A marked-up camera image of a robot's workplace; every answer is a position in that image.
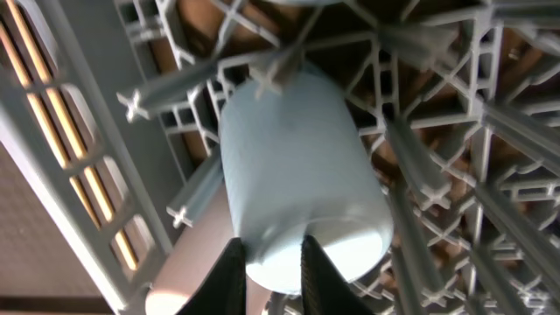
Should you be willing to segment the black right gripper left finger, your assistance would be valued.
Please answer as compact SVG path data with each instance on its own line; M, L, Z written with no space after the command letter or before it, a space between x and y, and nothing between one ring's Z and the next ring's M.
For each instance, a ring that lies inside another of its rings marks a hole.
M246 259L240 238L233 238L195 294L176 315L245 315Z

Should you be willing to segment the light blue cup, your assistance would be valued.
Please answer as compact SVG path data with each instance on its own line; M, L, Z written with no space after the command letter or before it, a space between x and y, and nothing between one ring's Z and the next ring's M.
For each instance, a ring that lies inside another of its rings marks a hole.
M385 256L394 222L341 89L305 64L281 93L241 84L220 115L220 153L234 234L248 277L301 291L301 245L314 237L353 282Z

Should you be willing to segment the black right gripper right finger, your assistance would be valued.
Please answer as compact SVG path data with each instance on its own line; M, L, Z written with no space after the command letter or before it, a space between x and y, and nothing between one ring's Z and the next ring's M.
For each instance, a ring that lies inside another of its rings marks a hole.
M306 235L301 248L304 315L372 315L350 290L319 242Z

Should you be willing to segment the pink cup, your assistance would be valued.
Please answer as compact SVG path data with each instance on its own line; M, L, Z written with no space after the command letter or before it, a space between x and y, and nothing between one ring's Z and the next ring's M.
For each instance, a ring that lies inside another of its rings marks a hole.
M208 208L179 237L145 301L149 315L176 314L202 285L228 242L235 236L226 187L221 185ZM250 278L247 281L246 313L261 314L271 291Z

